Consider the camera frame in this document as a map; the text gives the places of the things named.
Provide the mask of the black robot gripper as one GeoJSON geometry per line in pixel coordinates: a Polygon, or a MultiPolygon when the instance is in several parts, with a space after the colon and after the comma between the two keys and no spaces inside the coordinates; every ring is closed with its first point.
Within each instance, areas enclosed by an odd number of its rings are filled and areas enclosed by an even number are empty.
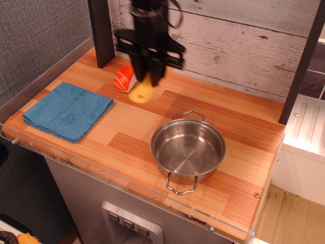
{"type": "Polygon", "coordinates": [[[168,33],[171,26],[167,7],[130,8],[134,29],[118,29],[116,49],[131,56],[136,78],[142,82],[150,70],[152,86],[165,76],[166,66],[182,69],[185,47],[168,33]]]}

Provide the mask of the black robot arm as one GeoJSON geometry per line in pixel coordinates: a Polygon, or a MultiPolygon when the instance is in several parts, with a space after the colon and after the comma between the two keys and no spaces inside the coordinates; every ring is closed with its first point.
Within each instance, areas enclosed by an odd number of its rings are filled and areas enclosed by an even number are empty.
{"type": "Polygon", "coordinates": [[[151,75],[152,86],[157,86],[165,76],[166,68],[182,69],[185,47],[169,35],[169,27],[178,28],[169,22],[169,1],[131,1],[130,14],[134,29],[118,29],[116,49],[126,53],[139,82],[147,73],[151,75]]]}

